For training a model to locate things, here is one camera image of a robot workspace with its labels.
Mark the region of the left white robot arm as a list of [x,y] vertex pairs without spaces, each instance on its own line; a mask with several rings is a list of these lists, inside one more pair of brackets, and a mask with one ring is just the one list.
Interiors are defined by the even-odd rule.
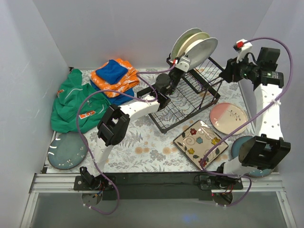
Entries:
[[155,84],[139,91],[135,102],[117,106],[110,105],[97,125],[97,146],[93,151],[88,149],[92,162],[87,167],[80,168],[80,174],[85,185],[96,190],[102,181],[102,174],[108,156],[115,145],[118,145],[125,137],[129,123],[145,115],[164,109],[171,101],[168,95],[175,91],[180,79],[186,72],[172,67],[160,71]]

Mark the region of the cream and green round plate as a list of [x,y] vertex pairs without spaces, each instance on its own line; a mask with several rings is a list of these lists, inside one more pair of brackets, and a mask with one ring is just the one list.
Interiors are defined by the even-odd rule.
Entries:
[[186,49],[194,42],[198,41],[198,40],[204,40],[210,38],[210,35],[206,32],[198,32],[194,35],[191,35],[189,38],[187,38],[182,46],[180,47],[177,57],[180,57],[181,54],[185,53]]

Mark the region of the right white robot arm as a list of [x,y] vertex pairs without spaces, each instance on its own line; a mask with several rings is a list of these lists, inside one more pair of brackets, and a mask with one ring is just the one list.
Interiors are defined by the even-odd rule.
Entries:
[[291,150],[280,124],[279,95],[285,85],[283,73],[276,71],[279,55],[277,48],[262,47],[254,63],[248,55],[241,61],[229,59],[220,73],[228,83],[250,80],[257,110],[255,135],[240,146],[238,157],[222,164],[223,172],[215,176],[215,184],[221,189],[231,185],[231,175],[240,177],[255,170],[273,170]]

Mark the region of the white scalloped plate front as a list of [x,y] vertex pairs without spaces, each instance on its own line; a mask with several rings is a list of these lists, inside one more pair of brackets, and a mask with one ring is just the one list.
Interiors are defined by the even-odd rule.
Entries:
[[179,49],[181,48],[182,44],[192,35],[202,32],[199,28],[191,28],[185,31],[175,42],[172,50],[171,50],[171,61],[173,61],[178,54]]

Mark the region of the white scalloped plate back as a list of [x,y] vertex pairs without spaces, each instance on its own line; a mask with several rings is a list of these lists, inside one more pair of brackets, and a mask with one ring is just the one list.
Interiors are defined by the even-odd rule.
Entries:
[[185,55],[191,60],[189,70],[204,63],[215,51],[217,45],[218,40],[216,38],[207,38],[192,43],[185,51]]

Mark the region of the white scalloped plate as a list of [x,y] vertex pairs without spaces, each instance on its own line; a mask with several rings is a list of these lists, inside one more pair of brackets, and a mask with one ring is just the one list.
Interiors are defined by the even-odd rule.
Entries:
[[175,42],[172,50],[171,50],[171,61],[173,61],[178,54],[179,49],[181,48],[182,44],[192,35],[202,32],[199,28],[191,28],[185,31]]
[[207,38],[192,43],[185,51],[185,55],[191,60],[189,70],[204,63],[215,51],[217,45],[218,40],[216,38]]

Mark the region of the square floral plate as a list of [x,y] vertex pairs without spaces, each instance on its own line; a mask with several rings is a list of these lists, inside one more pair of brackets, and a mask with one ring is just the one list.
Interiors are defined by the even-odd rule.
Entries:
[[228,144],[222,142],[203,160],[205,154],[220,141],[221,137],[217,133],[202,120],[198,120],[176,137],[173,143],[201,170],[202,167],[208,167],[228,149]]

